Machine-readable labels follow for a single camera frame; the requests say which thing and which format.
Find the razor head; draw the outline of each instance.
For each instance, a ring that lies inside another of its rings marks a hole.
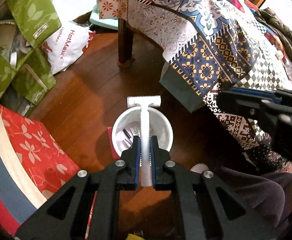
[[[161,104],[160,96],[127,97],[128,108],[134,106],[160,107],[160,104]]]

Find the blue patterned fabric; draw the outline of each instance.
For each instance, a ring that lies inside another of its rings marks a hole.
[[[198,37],[174,60],[172,67],[204,97],[217,82],[227,89],[240,81],[254,66],[260,51],[234,21],[223,23],[211,44]]]
[[[230,24],[230,16],[225,8],[226,0],[183,0],[178,11],[194,21],[204,36],[212,37]]]

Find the leaf pattern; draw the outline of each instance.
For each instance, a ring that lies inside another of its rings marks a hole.
[[[31,135],[29,133],[24,133],[25,137],[31,139]]]
[[[64,171],[66,171],[67,170],[67,168],[63,165],[63,164],[57,164],[56,163],[56,167],[57,167],[57,169],[58,169],[58,171],[61,173],[61,174],[65,174],[65,172]]]
[[[36,5],[32,3],[28,9],[29,19],[32,18],[32,16],[35,14],[35,12],[36,12]]]
[[[23,155],[21,153],[16,153],[19,161],[22,163],[23,162]]]
[[[60,149],[41,122],[26,119],[0,106],[12,147],[23,168],[42,194],[49,198],[79,170]]]
[[[3,119],[4,126],[10,126],[9,122],[7,122],[5,119]]]
[[[4,67],[4,72],[5,72],[6,74],[9,74],[9,73],[11,72],[11,68],[5,66],[5,67]]]
[[[28,153],[28,158],[30,159],[31,163],[35,163],[35,158],[31,152]]]
[[[33,48],[61,27],[51,0],[7,0],[6,3],[20,31]],[[33,34],[45,23],[48,28],[35,39]]]
[[[50,192],[49,190],[46,190],[46,189],[43,190],[42,194],[46,199],[49,199],[53,195],[52,192]]]
[[[2,77],[2,82],[5,81],[7,78],[8,78],[8,74],[5,73]]]
[[[27,117],[25,117],[25,121],[28,124],[34,124],[34,122],[31,119],[28,119]]]

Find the patterned tablecloth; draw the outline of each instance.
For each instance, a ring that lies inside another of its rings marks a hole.
[[[257,122],[222,113],[216,95],[234,85],[292,90],[292,82],[244,0],[98,0],[98,5],[100,18],[122,18],[158,43],[164,59],[244,150],[259,146],[264,132]]]

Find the wooden floor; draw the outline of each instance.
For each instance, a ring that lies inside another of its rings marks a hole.
[[[238,143],[208,108],[190,114],[158,82],[164,64],[160,49],[135,35],[135,61],[120,70],[117,47],[116,33],[95,35],[85,54],[56,76],[55,87],[31,114],[80,168],[100,171],[114,161],[106,129],[127,109],[127,96],[140,95],[161,95],[159,110],[174,132],[173,160],[187,168],[197,163],[211,167],[221,158],[230,165],[238,160]],[[168,233],[173,228],[169,195],[151,188],[121,192],[119,238],[139,230],[145,237]]]

